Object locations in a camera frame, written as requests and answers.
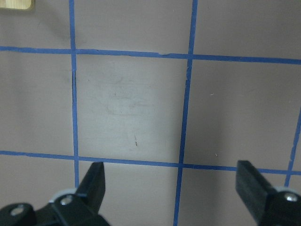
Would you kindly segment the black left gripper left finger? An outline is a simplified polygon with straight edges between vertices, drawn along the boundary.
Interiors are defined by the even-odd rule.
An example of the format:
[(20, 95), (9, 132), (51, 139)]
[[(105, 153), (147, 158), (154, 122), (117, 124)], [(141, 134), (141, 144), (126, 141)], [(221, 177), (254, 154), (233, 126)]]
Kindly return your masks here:
[(105, 172), (102, 162), (91, 164), (74, 193), (63, 194), (51, 204), (61, 226), (104, 226), (99, 215), (105, 194)]

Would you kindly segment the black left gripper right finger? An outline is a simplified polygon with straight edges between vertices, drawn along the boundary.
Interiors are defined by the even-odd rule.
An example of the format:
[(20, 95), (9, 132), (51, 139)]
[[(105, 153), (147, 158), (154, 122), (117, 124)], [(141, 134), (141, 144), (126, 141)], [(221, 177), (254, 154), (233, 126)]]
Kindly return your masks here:
[(258, 226), (301, 224), (301, 194), (289, 187), (273, 186), (251, 162), (237, 162), (235, 188)]

